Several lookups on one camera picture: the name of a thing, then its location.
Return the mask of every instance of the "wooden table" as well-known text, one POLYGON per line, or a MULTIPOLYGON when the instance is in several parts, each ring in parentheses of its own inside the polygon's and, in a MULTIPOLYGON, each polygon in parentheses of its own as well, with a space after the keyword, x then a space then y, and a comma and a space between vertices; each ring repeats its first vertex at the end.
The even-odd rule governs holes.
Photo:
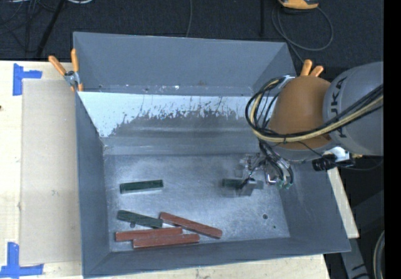
MULTIPOLYGON (((48 62, 0 61, 0 265, 6 260, 7 242, 19 243, 21 214, 21 159, 23 96, 13 96, 13 65, 24 71, 40 70, 42 82, 63 81, 61 75, 48 62)), ((63 63, 67 70, 71 63, 63 63)), ((349 238, 359 236, 346 194, 337 169, 328 171, 341 216, 349 238)), ((46 278, 79 278, 81 263, 60 261, 44 264, 42 276, 46 278)), ((279 278, 325 279, 329 278, 323 255, 252 261, 222 266, 158 271, 138 275, 119 276, 132 279, 215 279, 215 278, 279 278)))

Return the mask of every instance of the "blue tape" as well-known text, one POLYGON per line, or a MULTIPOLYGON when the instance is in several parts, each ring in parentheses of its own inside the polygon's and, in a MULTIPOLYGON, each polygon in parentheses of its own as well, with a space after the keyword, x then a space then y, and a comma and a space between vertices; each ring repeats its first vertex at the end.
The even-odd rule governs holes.
POLYGON ((19 245, 7 244, 7 265, 0 269, 0 278, 19 279, 20 276, 35 276, 43 273, 43 264, 37 266, 19 266, 19 245))
POLYGON ((24 78, 41 78, 41 71, 24 71, 23 66, 14 64, 14 78, 13 78, 13 95, 22 95, 23 93, 23 82, 24 78))

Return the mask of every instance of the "bin floor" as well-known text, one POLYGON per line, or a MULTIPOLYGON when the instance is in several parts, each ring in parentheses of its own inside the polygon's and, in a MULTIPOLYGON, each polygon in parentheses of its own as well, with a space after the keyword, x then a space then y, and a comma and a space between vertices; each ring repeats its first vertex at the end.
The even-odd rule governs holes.
MULTIPOLYGON (((220 239, 200 236, 200 244, 223 241, 284 238, 289 231, 278 189, 264 184, 251 196, 238 196, 222 188, 224 178, 244 175, 245 155, 105 155, 105 187, 111 251, 132 249, 131 242, 116 242, 115 232, 146 229, 117 219, 118 210, 158 218, 161 212, 222 230, 220 239), (164 187, 149 192, 120 194, 120 184, 163 180, 164 187)), ((264 173, 253 178, 264 183, 264 173)))

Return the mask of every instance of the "black carpet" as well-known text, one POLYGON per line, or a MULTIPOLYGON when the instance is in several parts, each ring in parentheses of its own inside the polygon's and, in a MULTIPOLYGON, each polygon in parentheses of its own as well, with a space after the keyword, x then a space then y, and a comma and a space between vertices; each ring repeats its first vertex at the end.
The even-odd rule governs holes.
MULTIPOLYGON (((0 0, 0 60, 47 60, 55 55, 70 61, 74 31, 284 41, 274 26, 275 10, 287 38, 305 47, 290 49, 298 73, 305 58, 323 65, 321 77, 329 81, 354 66, 383 61, 384 0, 321 0, 320 9, 302 14, 282 13, 276 0, 66 2, 38 57, 39 43, 59 1, 0 0)), ((382 172, 382 166, 369 175, 342 169, 351 206, 383 189, 382 172)))

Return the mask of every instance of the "gray bin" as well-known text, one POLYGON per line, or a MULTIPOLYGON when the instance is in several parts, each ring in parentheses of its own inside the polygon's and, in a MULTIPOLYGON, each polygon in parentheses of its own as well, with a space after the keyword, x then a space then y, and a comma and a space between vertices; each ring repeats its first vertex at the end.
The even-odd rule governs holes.
POLYGON ((247 101, 270 78, 295 75, 285 43, 76 32, 73 44, 84 84, 75 98, 84 277, 350 250, 330 180, 310 163, 293 167, 288 190, 258 173, 264 186, 251 196, 221 187, 258 152, 247 101), (155 179, 163 189, 120 194, 121 183, 155 179), (115 241, 132 230, 120 209, 223 235, 134 250, 115 241))

